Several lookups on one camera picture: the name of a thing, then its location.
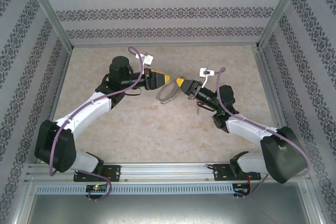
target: beige floor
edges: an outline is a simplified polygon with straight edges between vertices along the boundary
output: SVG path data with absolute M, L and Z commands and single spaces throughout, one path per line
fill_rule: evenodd
M 151 68 L 170 75 L 201 80 L 200 67 L 225 66 L 222 84 L 233 87 L 235 109 L 257 122 L 272 126 L 271 115 L 250 46 L 139 47 L 154 55 Z M 55 118 L 86 101 L 108 73 L 111 60 L 124 55 L 134 71 L 138 62 L 127 48 L 78 48 L 72 53 Z M 215 90 L 216 78 L 206 87 Z M 218 130 L 213 112 L 200 110 L 180 94 L 167 105 L 155 99 L 158 90 L 125 97 L 112 111 L 93 122 L 76 141 L 79 152 L 91 152 L 105 162 L 218 162 L 241 151 L 259 152 L 256 145 Z

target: ventilation slots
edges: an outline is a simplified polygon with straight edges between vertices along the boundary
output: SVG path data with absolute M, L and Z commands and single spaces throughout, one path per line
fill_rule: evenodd
M 38 195 L 82 195 L 85 185 L 40 185 Z M 112 185 L 115 195 L 155 195 L 155 194 L 231 194 L 232 184 L 211 185 Z

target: patterned wallpaper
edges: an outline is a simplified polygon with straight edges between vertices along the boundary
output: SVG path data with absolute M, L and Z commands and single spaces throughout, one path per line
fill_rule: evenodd
M 291 0 L 264 48 L 287 124 L 305 143 L 327 223 L 336 223 L 336 0 Z
M 0 223 L 6 223 L 70 53 L 37 0 L 0 0 L 0 30 Z
M 50 0 L 72 43 L 257 42 L 279 0 Z

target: metal profile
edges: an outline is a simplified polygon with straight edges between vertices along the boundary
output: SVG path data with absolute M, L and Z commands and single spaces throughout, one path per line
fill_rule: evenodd
M 213 171 L 207 168 L 208 163 L 125 163 L 109 165 L 121 166 L 120 180 L 117 183 L 112 182 L 112 184 L 218 184 L 214 180 Z M 54 177 L 50 177 L 47 164 L 30 164 L 24 183 L 40 185 L 64 184 L 64 182 L 78 184 L 73 181 L 72 170 L 57 173 Z M 223 183 L 230 184 L 232 182 L 224 181 Z
M 298 183 L 298 186 L 309 222 L 311 224 L 327 224 L 312 181 L 304 180 Z
M 181 42 L 181 43 L 132 43 L 135 47 L 199 47 L 199 46 L 250 46 L 255 44 L 255 41 L 244 41 L 244 42 Z M 118 44 L 77 44 L 75 48 L 99 48 L 99 47 L 128 47 L 129 43 L 118 43 Z
M 264 31 L 261 34 L 261 37 L 258 41 L 258 48 L 261 50 L 267 44 L 269 37 L 271 36 L 274 28 L 278 24 L 279 19 L 281 18 L 282 14 L 284 13 L 287 5 L 289 4 L 290 0 L 280 0 L 275 8 L 274 12 L 272 13 Z
M 36 195 L 37 186 L 23 185 L 22 191 L 20 193 L 20 197 L 18 199 L 18 203 L 16 205 L 14 216 L 11 219 L 11 224 L 20 224 L 20 223 L 28 223 L 28 218 L 30 215 L 31 208 L 33 207 L 34 198 Z
M 36 195 L 83 195 L 85 185 L 39 185 Z M 112 186 L 113 195 L 233 194 L 232 184 L 129 184 Z
M 262 51 L 259 51 L 256 46 L 252 46 L 252 50 L 256 59 L 261 83 L 264 87 L 266 100 L 269 106 L 269 111 L 271 113 L 274 126 L 283 127 L 286 125 L 286 120 L 281 109 L 280 101 L 274 83 L 272 82 L 271 74 L 265 62 L 264 53 Z
M 65 76 L 66 76 L 67 71 L 68 71 L 68 66 L 69 66 L 69 63 L 70 63 L 71 55 L 72 55 L 72 49 L 70 49 L 69 52 L 68 52 L 67 60 L 65 62 L 64 69 L 62 71 L 62 76 L 60 77 L 60 80 L 59 80 L 59 84 L 58 84 L 56 95 L 55 95 L 54 104 L 53 104 L 53 106 L 51 108 L 51 113 L 50 113 L 50 116 L 49 116 L 49 119 L 51 121 L 54 120 L 57 104 L 58 104 L 59 98 L 61 96 L 61 91 L 62 91 L 62 88 L 63 88 Z
M 59 20 L 54 8 L 52 7 L 50 1 L 49 0 L 37 0 L 37 1 L 39 2 L 40 6 L 45 12 L 47 18 L 52 24 L 54 30 L 56 31 L 63 45 L 66 47 L 67 51 L 69 52 L 73 48 L 73 45 L 70 41 L 68 34 L 63 28 L 63 25 L 61 24 L 61 21 Z

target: white connector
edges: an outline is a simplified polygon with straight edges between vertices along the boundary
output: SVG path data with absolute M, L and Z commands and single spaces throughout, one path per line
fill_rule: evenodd
M 208 81 L 208 76 L 215 76 L 215 70 L 208 70 L 207 67 L 202 67 L 199 69 L 200 77 L 205 78 L 205 81 L 202 85 L 202 88 L 205 86 L 206 82 Z
M 141 58 L 142 58 L 142 65 L 145 66 L 150 66 L 153 62 L 153 56 L 150 55 L 150 54 L 147 54 L 145 53 L 144 55 L 143 54 L 140 54 L 141 55 Z

